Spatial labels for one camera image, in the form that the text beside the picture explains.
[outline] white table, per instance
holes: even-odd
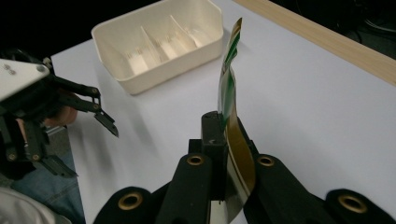
[[[312,193],[355,190],[396,217],[396,88],[232,1],[224,45],[243,18],[233,61],[237,110],[261,153],[281,159]],[[100,64],[93,41],[52,57],[55,72],[98,87],[120,138],[90,113],[69,125],[84,213],[92,223],[125,187],[172,179],[201,116],[217,109],[221,58],[136,96]],[[241,214],[233,223],[246,223]]]

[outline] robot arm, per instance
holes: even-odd
[[[103,126],[118,136],[114,119],[102,109],[101,94],[97,88],[56,77],[50,64],[38,63],[23,51],[16,52],[28,62],[15,61],[21,58],[15,56],[9,57],[11,60],[0,59],[0,130],[7,160],[39,162],[55,175],[74,176],[74,171],[57,156],[47,152],[49,139],[43,120],[53,117],[64,106],[71,106],[78,111],[94,113]],[[92,100],[83,100],[77,94]],[[16,119],[24,121],[26,144]]]

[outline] screw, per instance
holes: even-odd
[[[37,71],[39,71],[39,72],[45,72],[46,71],[46,67],[44,65],[38,65],[35,69],[37,69]]]
[[[8,155],[8,158],[9,158],[11,161],[15,161],[15,160],[17,159],[17,156],[16,156],[15,154],[9,154],[9,155]]]
[[[44,58],[43,63],[44,64],[51,63],[50,58],[48,58],[48,57]]]

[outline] person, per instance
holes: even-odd
[[[0,187],[0,223],[71,224],[47,206],[14,189]]]
[[[45,119],[44,125],[66,126],[75,121],[77,114],[73,107],[64,106],[55,116]],[[23,120],[17,122],[26,142]],[[75,170],[70,150],[60,159]],[[41,166],[14,180],[9,189],[0,188],[0,198],[0,223],[85,224],[77,178],[53,175]]]

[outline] cable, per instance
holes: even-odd
[[[356,34],[356,36],[358,37],[359,43],[362,44],[363,40],[361,38],[361,34],[359,34],[359,31],[358,30],[353,30],[352,32]]]
[[[300,9],[300,4],[298,4],[298,0],[295,0],[295,1],[296,1],[297,10],[300,13],[300,16],[303,16],[303,12]]]
[[[394,30],[394,29],[389,29],[389,28],[382,27],[382,26],[378,26],[378,25],[374,24],[372,21],[370,21],[370,20],[368,20],[368,19],[366,19],[364,22],[365,22],[367,25],[369,25],[370,27],[375,28],[375,29],[377,29],[377,30],[396,34],[396,30]]]
[[[380,34],[380,33],[376,33],[374,31],[370,31],[370,30],[367,30],[367,29],[363,30],[361,28],[358,29],[358,32],[365,33],[367,35],[373,35],[373,36],[376,36],[376,37],[384,38],[384,39],[387,39],[387,40],[392,41],[392,42],[396,42],[396,36],[395,35]]]

